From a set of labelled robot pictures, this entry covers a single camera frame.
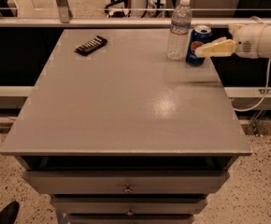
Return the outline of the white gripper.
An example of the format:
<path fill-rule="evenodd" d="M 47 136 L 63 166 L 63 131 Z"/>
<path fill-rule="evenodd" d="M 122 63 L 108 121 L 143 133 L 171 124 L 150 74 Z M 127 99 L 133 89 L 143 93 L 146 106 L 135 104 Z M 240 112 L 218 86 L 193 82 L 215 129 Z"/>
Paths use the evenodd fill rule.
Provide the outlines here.
<path fill-rule="evenodd" d="M 219 38 L 206 43 L 195 50 L 195 55 L 199 58 L 228 57 L 235 53 L 242 58 L 258 58 L 260 25 L 233 23 L 228 25 L 228 32 L 233 39 Z"/>

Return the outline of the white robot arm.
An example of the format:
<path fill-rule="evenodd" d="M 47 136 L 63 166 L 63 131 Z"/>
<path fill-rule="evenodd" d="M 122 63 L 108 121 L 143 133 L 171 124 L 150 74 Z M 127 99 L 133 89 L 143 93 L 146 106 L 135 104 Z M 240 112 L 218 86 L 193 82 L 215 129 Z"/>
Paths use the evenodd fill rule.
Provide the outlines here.
<path fill-rule="evenodd" d="M 241 58 L 271 59 L 271 25 L 231 24 L 228 28 L 231 39 L 225 36 L 206 43 L 195 50 L 202 57 L 228 57 L 236 54 Z"/>

